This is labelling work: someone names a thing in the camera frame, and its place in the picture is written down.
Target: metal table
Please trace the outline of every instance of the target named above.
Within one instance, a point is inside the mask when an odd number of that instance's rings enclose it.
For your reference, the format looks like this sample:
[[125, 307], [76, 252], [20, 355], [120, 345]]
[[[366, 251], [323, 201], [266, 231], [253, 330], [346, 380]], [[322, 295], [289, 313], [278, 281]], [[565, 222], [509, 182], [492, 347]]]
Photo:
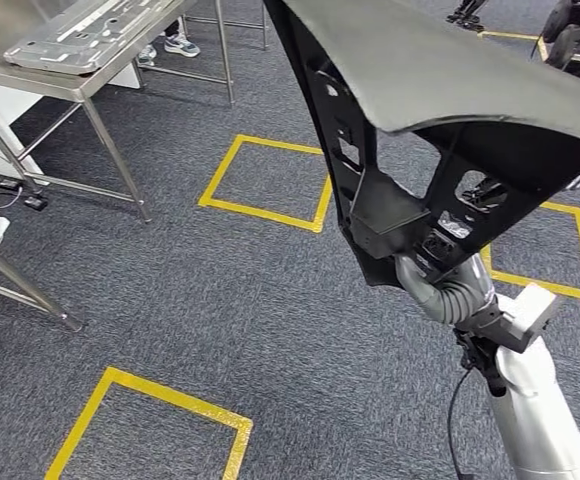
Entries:
[[[221, 0], [214, 1], [217, 13], [219, 36], [221, 42], [224, 66], [225, 68], [226, 77], [224, 79], [159, 69], [158, 67], [151, 69], [162, 73], [224, 84], [227, 87], [230, 103], [233, 103], [232, 79], [230, 77], [227, 58], [225, 29], [221, 12]], [[41, 187], [34, 182], [34, 180], [39, 180], [89, 193], [134, 202], [139, 209], [144, 220], [149, 222], [150, 221], [150, 216], [145, 206], [144, 197], [132, 179], [132, 176], [130, 174], [125, 161], [119, 152], [105, 125], [104, 125], [104, 122], [99, 116], [97, 109], [95, 108], [91, 97], [128, 64], [134, 65], [138, 77], [141, 79], [141, 75], [139, 75], [137, 65], [135, 62], [136, 56], [144, 46], [156, 38], [168, 25], [174, 22], [180, 15], [196, 3], [196, 0], [172, 0], [168, 7], [164, 8], [159, 12], [159, 15], [151, 19], [149, 24], [146, 25], [144, 30], [141, 31], [141, 34], [137, 35], [133, 40], [124, 46], [110, 62], [104, 65], [103, 68], [88, 76], [74, 76], [26, 69], [11, 65], [3, 59], [3, 52], [7, 48], [14, 45], [19, 39], [24, 37], [51, 18], [58, 15], [68, 6], [76, 2], [76, 0], [0, 0], [0, 86], [67, 100], [75, 104], [21, 152], [12, 151], [12, 149], [9, 148], [6, 142], [1, 137], [0, 149], [8, 161], [12, 163], [19, 175], [26, 182], [27, 186], [33, 193], [41, 192]], [[121, 178], [128, 188], [128, 191], [129, 191], [129, 195], [70, 180], [35, 174], [25, 170], [21, 164], [21, 159], [29, 155], [35, 147], [38, 146], [59, 125], [65, 122], [70, 115], [79, 108], [84, 109], [101, 142], [108, 150], [117, 170], [119, 170]]]

